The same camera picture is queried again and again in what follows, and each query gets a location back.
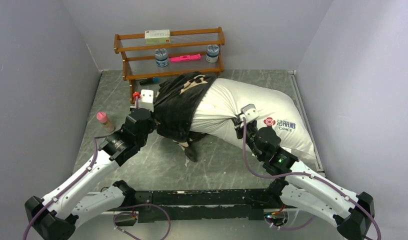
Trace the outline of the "white pillow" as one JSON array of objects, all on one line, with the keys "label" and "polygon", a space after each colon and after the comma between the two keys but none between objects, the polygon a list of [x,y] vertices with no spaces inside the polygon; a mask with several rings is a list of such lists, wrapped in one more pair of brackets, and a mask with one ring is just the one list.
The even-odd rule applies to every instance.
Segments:
[{"label": "white pillow", "polygon": [[280,146],[302,161],[316,160],[314,143],[293,100],[285,93],[217,78],[201,99],[192,118],[190,130],[205,133],[242,148],[235,120],[257,115],[258,129],[271,127],[280,137]]}]

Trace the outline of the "black floral pillowcase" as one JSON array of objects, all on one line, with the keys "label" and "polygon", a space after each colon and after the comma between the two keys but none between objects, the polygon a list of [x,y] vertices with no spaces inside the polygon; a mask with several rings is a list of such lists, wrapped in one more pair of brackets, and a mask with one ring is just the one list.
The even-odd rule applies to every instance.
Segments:
[{"label": "black floral pillowcase", "polygon": [[175,142],[192,162],[197,161],[192,143],[206,136],[191,130],[193,117],[217,78],[216,74],[199,71],[182,73],[160,83],[153,100],[157,134]]}]

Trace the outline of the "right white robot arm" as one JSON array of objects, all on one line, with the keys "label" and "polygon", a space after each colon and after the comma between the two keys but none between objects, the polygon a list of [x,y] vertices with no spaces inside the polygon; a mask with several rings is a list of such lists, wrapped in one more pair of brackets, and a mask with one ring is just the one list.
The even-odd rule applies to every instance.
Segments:
[{"label": "right white robot arm", "polygon": [[258,178],[273,180],[274,189],[266,195],[270,206],[284,204],[308,212],[333,225],[346,240],[368,240],[370,227],[376,239],[382,238],[369,193],[347,190],[310,169],[281,147],[272,127],[257,128],[256,118],[240,114],[233,124],[246,168]]}]

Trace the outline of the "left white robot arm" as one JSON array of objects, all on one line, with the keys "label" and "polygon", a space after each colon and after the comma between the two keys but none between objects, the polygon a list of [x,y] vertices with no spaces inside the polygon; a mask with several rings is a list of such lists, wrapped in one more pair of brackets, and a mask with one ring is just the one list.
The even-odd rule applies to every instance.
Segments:
[{"label": "left white robot arm", "polygon": [[135,206],[136,191],[123,180],[99,194],[88,193],[136,155],[155,128],[151,110],[132,108],[120,129],[102,136],[102,143],[95,137],[94,153],[80,169],[51,192],[25,202],[28,225],[22,239],[27,239],[30,229],[34,229],[44,240],[68,240],[77,228],[102,212]]}]

